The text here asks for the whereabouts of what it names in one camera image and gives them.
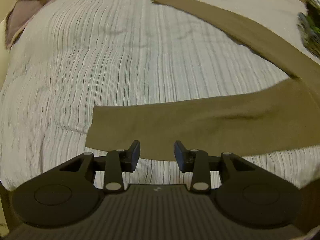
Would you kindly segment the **mauve pink pillow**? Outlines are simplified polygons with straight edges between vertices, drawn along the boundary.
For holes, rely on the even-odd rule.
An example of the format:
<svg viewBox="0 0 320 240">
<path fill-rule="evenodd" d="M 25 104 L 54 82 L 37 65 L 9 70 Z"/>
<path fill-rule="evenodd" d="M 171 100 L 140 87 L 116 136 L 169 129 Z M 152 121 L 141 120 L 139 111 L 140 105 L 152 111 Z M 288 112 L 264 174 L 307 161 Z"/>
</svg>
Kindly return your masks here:
<svg viewBox="0 0 320 240">
<path fill-rule="evenodd" d="M 31 19 L 46 5 L 56 0 L 17 0 L 5 18 L 4 44 L 11 49 Z"/>
</svg>

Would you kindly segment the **green folded garment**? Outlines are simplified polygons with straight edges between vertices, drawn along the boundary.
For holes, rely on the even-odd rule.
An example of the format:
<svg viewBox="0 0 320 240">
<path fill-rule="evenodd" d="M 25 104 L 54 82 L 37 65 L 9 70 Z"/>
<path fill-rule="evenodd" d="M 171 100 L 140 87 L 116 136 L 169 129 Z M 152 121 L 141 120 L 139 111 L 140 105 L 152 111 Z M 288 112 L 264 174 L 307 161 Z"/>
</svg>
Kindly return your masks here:
<svg viewBox="0 0 320 240">
<path fill-rule="evenodd" d="M 306 14 L 298 14 L 297 27 L 303 46 L 319 59 L 319 0 L 305 0 Z"/>
</svg>

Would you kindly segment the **olive brown t-shirt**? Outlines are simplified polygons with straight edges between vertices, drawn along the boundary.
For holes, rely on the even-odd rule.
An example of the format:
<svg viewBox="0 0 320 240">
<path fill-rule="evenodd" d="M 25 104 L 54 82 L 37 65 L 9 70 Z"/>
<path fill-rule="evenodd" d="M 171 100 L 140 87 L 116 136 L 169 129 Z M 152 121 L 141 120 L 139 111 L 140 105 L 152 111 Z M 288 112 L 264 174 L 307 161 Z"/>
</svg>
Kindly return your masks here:
<svg viewBox="0 0 320 240">
<path fill-rule="evenodd" d="M 93 109 L 86 146 L 111 151 L 133 140 L 144 159 L 174 159 L 176 140 L 217 156 L 319 144 L 319 64 L 263 25 L 197 0 L 155 0 L 194 15 L 248 46 L 288 75 L 256 93 Z"/>
</svg>

